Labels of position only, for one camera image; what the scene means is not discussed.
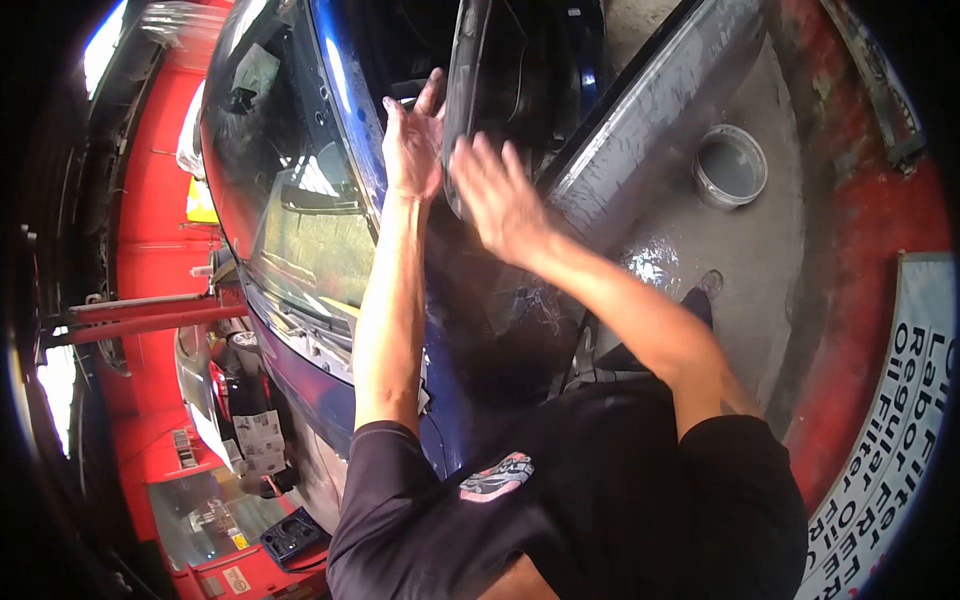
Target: forearm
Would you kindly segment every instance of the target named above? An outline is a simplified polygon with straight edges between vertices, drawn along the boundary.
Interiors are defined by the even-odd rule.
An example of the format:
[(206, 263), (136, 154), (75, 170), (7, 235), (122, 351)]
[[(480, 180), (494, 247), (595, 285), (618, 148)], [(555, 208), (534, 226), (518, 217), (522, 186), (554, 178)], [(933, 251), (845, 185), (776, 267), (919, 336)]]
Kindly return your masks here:
[(423, 347), (423, 237), (427, 206), (392, 196), (353, 343), (354, 429), (395, 420), (419, 435), (417, 395)]
[(579, 300), (670, 387), (680, 436), (712, 416), (760, 416), (712, 332), (655, 288), (560, 234), (525, 266)]

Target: hand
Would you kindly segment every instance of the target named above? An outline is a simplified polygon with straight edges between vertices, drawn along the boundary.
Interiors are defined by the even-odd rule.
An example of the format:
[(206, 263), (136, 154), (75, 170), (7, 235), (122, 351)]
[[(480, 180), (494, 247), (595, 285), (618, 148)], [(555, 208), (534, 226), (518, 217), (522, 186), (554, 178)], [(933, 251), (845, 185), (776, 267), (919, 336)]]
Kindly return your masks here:
[(461, 137), (450, 158), (450, 176), (484, 248), (504, 262), (530, 270), (555, 230), (514, 145), (505, 142), (501, 154), (502, 160), (482, 133), (473, 137), (472, 146)]
[(387, 110), (387, 131), (383, 136), (387, 182), (403, 200), (429, 204), (444, 183), (440, 156), (446, 104), (433, 116), (437, 88), (443, 77), (440, 68), (430, 73), (410, 114), (400, 102), (389, 96), (383, 98)]

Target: blue car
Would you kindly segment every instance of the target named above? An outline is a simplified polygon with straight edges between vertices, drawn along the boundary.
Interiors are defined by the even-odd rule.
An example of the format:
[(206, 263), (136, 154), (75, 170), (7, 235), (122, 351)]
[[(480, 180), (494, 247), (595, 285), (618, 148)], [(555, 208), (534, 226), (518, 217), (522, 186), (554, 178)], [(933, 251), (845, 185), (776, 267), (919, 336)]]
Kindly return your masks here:
[[(568, 232), (606, 252), (641, 209), (628, 198), (651, 177), (648, 156), (665, 138), (681, 148), (667, 156), (692, 147), (753, 64), (758, 5), (682, 2), (611, 81), (598, 0), (234, 4), (204, 91), (206, 179), (264, 366), (338, 456), (387, 186), (379, 98), (412, 106), (445, 67), (444, 146), (476, 130), (515, 140)], [(679, 51), (693, 37), (702, 53)], [(441, 478), (563, 382), (584, 317), (483, 251), (451, 185), (446, 199), (428, 224), (420, 391), (420, 441)]]

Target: newspaper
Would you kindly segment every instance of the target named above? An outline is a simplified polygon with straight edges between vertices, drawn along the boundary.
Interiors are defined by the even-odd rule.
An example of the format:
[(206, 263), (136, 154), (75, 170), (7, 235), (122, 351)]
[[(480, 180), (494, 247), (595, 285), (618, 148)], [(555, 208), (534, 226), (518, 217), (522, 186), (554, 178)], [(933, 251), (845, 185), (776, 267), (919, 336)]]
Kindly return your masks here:
[(233, 427), (247, 464), (247, 474), (271, 475), (286, 468), (276, 410), (233, 417)]

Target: man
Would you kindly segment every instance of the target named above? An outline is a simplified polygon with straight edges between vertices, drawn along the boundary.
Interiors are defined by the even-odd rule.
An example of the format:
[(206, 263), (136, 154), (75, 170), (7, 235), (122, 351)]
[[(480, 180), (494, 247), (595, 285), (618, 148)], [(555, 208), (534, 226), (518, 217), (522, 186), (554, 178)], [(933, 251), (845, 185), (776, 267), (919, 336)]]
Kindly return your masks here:
[(515, 148), (460, 139), (483, 245), (582, 302), (656, 378), (531, 412), (439, 481), (418, 441), (423, 234), (443, 180), (442, 73), (385, 98), (389, 190), (354, 342), (356, 423), (335, 598), (792, 598), (804, 504), (786, 450), (705, 324), (550, 225)]

